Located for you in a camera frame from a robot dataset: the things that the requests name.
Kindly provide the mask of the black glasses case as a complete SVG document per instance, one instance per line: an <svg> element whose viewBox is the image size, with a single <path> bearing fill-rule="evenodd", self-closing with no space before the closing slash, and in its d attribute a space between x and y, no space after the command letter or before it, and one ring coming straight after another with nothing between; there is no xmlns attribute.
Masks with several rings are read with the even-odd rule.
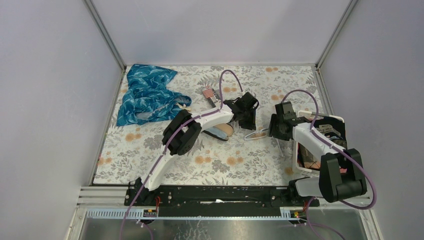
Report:
<svg viewBox="0 0 424 240"><path fill-rule="evenodd" d="M222 123L205 129L203 133L217 140L226 142L229 140L229 137L233 135L234 128L228 123Z"/></svg>

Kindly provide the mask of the flag pattern glasses case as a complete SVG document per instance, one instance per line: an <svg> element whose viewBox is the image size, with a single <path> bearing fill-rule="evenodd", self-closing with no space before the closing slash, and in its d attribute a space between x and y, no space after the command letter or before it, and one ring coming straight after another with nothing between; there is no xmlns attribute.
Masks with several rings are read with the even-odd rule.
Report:
<svg viewBox="0 0 424 240"><path fill-rule="evenodd" d="M212 108L221 107L222 97L220 92L216 91L210 85L207 85L202 89L202 95Z"/></svg>

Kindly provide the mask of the large light blue cloth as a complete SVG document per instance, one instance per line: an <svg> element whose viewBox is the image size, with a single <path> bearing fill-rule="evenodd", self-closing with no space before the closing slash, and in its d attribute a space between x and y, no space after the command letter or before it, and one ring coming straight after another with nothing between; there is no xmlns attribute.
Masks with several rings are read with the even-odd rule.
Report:
<svg viewBox="0 0 424 240"><path fill-rule="evenodd" d="M229 137L232 136L233 134L233 130L232 129L219 129L219 128L211 128L209 130L209 133L216 139L219 139L221 141L228 141Z"/></svg>

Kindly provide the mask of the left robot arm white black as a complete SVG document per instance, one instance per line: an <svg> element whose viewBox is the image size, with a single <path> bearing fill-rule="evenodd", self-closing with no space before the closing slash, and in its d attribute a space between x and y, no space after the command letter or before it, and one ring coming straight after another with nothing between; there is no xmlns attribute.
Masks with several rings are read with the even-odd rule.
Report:
<svg viewBox="0 0 424 240"><path fill-rule="evenodd" d="M188 153L205 130L231 122L238 122L243 129L254 130L258 106L259 101L246 92L242 97L225 100L220 106L196 114L181 110L163 131L161 152L150 171L146 177L135 181L136 199L144 206L152 204L154 191L175 159Z"/></svg>

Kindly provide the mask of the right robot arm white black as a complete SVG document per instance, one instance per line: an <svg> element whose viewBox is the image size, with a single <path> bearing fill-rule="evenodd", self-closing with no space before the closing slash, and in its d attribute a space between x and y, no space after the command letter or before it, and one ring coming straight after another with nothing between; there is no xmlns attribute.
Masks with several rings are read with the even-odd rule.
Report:
<svg viewBox="0 0 424 240"><path fill-rule="evenodd" d="M318 177L291 180L287 201L293 206L301 205L307 197L324 198L327 202L339 202L364 195L368 191L366 177L362 172L362 158L354 149L336 144L304 116L297 116L291 102L275 105L267 135L290 141L305 147L320 163Z"/></svg>

